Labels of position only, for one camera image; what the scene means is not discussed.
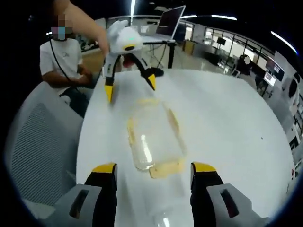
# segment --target ceiling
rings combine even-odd
[[[93,19],[130,14],[131,0],[71,0]],[[283,54],[292,66],[301,72],[303,67],[303,42],[299,35],[302,12],[299,1],[273,0],[136,0],[135,15],[161,15],[157,6],[166,8],[186,5],[184,15],[203,17],[188,19],[193,23],[232,31],[249,37],[269,49]],[[238,20],[208,17],[208,15],[233,16]],[[286,39],[298,51],[296,55],[286,44],[274,37],[270,31]]]

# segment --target black table leg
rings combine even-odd
[[[175,54],[175,44],[168,44],[169,46],[169,65],[168,68],[172,68],[172,63],[174,61],[174,54]]]

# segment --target laptop screen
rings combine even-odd
[[[173,37],[180,21],[180,17],[183,14],[184,8],[185,6],[180,6],[165,11],[161,16],[159,25],[156,30],[156,34],[168,35],[170,37]]]

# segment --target white table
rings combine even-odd
[[[168,103],[178,119],[189,152],[182,174],[188,203],[189,166],[198,161],[214,166],[225,183],[252,201],[260,216],[275,215],[294,167],[292,153],[278,119],[244,80],[205,71],[165,70],[152,91],[139,71],[117,73],[115,78],[113,104],[107,102],[103,78],[91,97],[80,136],[76,179],[84,183],[96,166],[118,163],[116,226],[148,226],[126,121],[132,105],[149,97]]]

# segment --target jeans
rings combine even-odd
[[[89,100],[93,94],[95,85],[98,81],[99,76],[93,75],[91,85],[87,87],[70,87],[66,89],[60,96],[68,96],[71,99],[70,107],[77,114],[84,118]]]

